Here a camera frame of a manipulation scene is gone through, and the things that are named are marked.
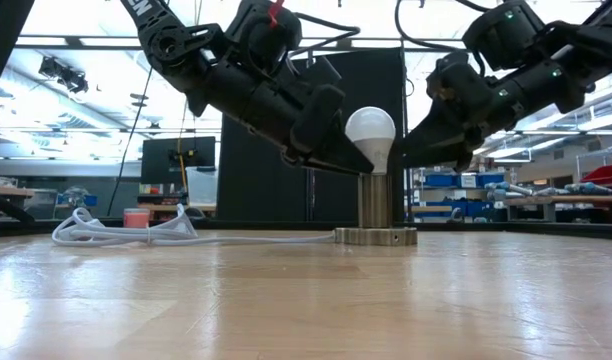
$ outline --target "white cable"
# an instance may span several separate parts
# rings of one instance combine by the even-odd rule
[[[302,243],[331,242],[334,235],[296,238],[268,237],[206,237],[197,236],[184,207],[177,205],[177,217],[147,229],[107,228],[88,210],[77,208],[52,234],[53,243],[59,246],[98,247],[143,242],[152,246],[181,246],[212,243]]]

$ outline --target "metal stand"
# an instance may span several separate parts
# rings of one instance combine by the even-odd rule
[[[388,175],[359,177],[359,228],[335,229],[335,242],[349,245],[410,246],[414,228],[393,228],[392,190]]]

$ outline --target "white container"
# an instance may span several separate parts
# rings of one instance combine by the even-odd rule
[[[189,205],[217,205],[217,175],[217,171],[199,172],[196,167],[186,168]]]

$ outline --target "black partition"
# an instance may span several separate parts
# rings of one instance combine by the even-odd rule
[[[306,221],[305,170],[288,166],[279,149],[224,117],[217,218]]]
[[[346,93],[344,123],[357,109],[375,106],[395,121],[403,136],[403,59],[400,49],[368,50],[328,55],[342,76]],[[303,68],[305,61],[296,61]],[[389,164],[393,209],[401,221],[403,172],[397,159]],[[306,171],[286,165],[279,150],[224,117],[217,198],[217,218],[225,221],[357,222],[357,177],[323,171]]]
[[[401,49],[383,49],[327,55],[342,80],[339,87],[346,93],[342,108],[344,123],[356,110],[375,106],[388,112],[395,122],[397,137],[404,131],[404,60]],[[404,219],[404,175],[396,157],[391,157],[393,216]],[[313,220],[358,221],[357,178],[354,176],[315,172]]]

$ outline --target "ceiling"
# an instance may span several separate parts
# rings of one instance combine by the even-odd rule
[[[476,2],[492,7],[497,0]],[[35,3],[22,35],[136,35],[132,20],[118,0],[36,0]],[[216,22],[225,28],[233,18],[238,4],[238,0],[171,0],[170,7],[188,25],[199,19],[199,23]],[[561,19],[576,23],[592,13],[599,5],[599,0],[538,0],[532,4],[546,22]],[[393,22],[395,0],[342,0],[341,8],[335,0],[288,0],[285,6],[293,11],[333,22],[360,25],[362,39],[391,39],[363,41],[369,44],[366,46],[392,47],[398,44],[398,34]],[[478,14],[452,0],[426,0],[423,9],[419,8],[418,1],[405,1],[401,9],[402,25],[411,36],[449,40],[460,39],[468,24]],[[307,38],[338,35],[335,30],[306,22],[303,24],[303,33]],[[362,40],[357,40],[354,46],[360,46],[360,42]],[[425,78],[443,55],[406,54],[407,75],[416,89],[408,98],[408,125],[411,129],[419,124],[430,107],[430,99],[425,94]],[[44,56],[56,57],[63,64],[85,72],[90,90],[74,96],[62,85],[38,74]],[[16,148],[22,155],[58,154],[58,157],[119,158],[128,143],[127,133],[89,133],[82,129],[130,129],[138,109],[133,104],[136,102],[134,96],[143,93],[148,69],[140,51],[15,49],[8,69],[0,79],[0,127],[3,128],[0,142],[18,144]],[[487,74],[492,74],[492,71],[487,69]],[[611,93],[612,75],[598,83],[596,94],[599,95],[589,96],[589,105],[612,104],[606,102]],[[153,73],[147,96],[147,106],[141,112],[137,129],[146,129],[156,124],[163,130],[159,134],[137,133],[131,141],[129,158],[140,156],[140,145],[144,139],[176,137],[179,136],[177,131],[182,127],[195,128],[197,132],[216,136],[219,140],[221,114],[209,107],[200,118],[193,119],[190,112],[184,111],[184,96],[156,72]],[[594,109],[589,106],[577,111],[577,115],[563,117],[557,116],[554,107],[549,107],[522,120],[518,129],[535,130],[565,125],[565,129],[570,129],[571,119],[577,119],[575,124],[579,125],[579,119],[588,121],[612,114],[612,107],[607,107],[609,110],[604,112],[604,115],[600,112],[591,115],[591,108]],[[487,140],[485,146],[489,151],[493,151],[527,138],[523,135],[517,136],[498,134]]]

